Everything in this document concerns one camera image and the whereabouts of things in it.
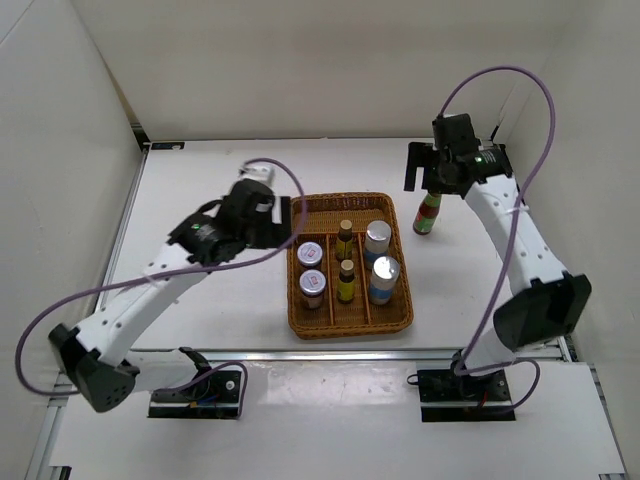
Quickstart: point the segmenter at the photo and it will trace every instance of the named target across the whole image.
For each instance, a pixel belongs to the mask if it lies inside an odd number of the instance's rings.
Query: black mounting plate
[[[478,408],[478,399],[462,396],[460,377],[449,370],[418,370],[420,410],[424,423],[440,422],[505,422],[513,421],[513,411],[503,413],[511,404],[511,393],[504,370],[496,372],[486,392],[487,400]]]
[[[193,399],[180,393],[153,392],[149,401],[148,418],[192,418],[209,420],[230,420],[238,418],[238,402],[242,372],[239,370],[221,370],[209,377],[209,393],[202,395],[205,401],[192,407]],[[234,387],[227,390],[227,382]],[[217,395],[215,400],[207,398]]]

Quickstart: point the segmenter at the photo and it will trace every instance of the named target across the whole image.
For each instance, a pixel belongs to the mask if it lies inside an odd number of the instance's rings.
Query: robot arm
[[[503,261],[512,214],[514,209],[520,210],[507,272],[513,298],[496,309],[493,328],[480,338],[465,367],[511,362],[522,347],[571,333],[589,298],[591,284],[584,275],[569,274],[546,245],[527,207],[514,205],[518,186],[504,151],[499,147],[481,149],[466,114],[439,116],[433,130],[434,145],[409,145],[406,191],[414,189],[416,170],[424,167],[422,188],[460,195],[482,221]],[[472,375],[486,376],[496,370]]]
[[[288,197],[280,201],[282,224],[272,222],[273,176],[271,166],[242,170],[226,197],[203,205],[171,232],[144,269],[149,282],[121,290],[72,329],[60,324],[50,332],[60,368],[97,412],[111,410],[133,392],[184,385],[210,369],[200,354],[188,348],[130,349],[164,310],[208,275],[163,277],[163,272],[219,265],[245,248],[278,247],[291,235]],[[215,216],[207,215],[215,207]]]

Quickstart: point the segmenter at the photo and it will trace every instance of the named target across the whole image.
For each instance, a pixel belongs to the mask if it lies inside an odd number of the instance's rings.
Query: silver can lid
[[[322,260],[322,248],[316,242],[305,242],[298,247],[298,260],[305,267],[313,267]]]
[[[320,295],[327,286],[327,279],[318,270],[307,270],[300,275],[300,289],[308,296]]]
[[[400,264],[395,258],[385,255],[373,263],[373,273],[383,282],[395,282],[400,275]]]
[[[384,220],[374,220],[367,226],[367,237],[374,242],[388,242],[391,238],[391,227]]]

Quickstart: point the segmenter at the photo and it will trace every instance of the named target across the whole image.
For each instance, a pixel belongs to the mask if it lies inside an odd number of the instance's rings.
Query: wicker basket
[[[413,321],[411,293],[407,269],[402,255],[398,221],[391,198],[382,193],[332,193],[309,195],[309,215],[304,232],[287,253],[287,297],[289,301],[289,326],[305,340],[354,335],[388,334],[407,328]],[[300,218],[301,202],[291,202],[292,220],[296,225]],[[336,299],[336,286],[340,274],[340,262],[336,259],[335,242],[340,221],[353,223],[353,257],[356,271],[354,299],[342,304]],[[364,238],[367,225],[374,220],[384,220],[391,226],[392,237],[389,254],[400,263],[400,278],[391,300],[386,305],[369,303],[367,287],[371,272],[363,261]],[[296,251],[301,243],[314,241],[324,250],[319,270],[327,277],[327,289],[320,308],[304,307],[298,280],[303,272]]]

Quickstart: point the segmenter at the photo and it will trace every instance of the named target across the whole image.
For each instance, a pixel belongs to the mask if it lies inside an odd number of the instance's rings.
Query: yellow label
[[[338,300],[348,302],[353,298],[353,294],[356,291],[356,282],[344,283],[338,280]]]
[[[336,240],[336,257],[338,260],[348,260],[351,258],[351,251],[353,250],[353,239],[343,242],[340,239]]]

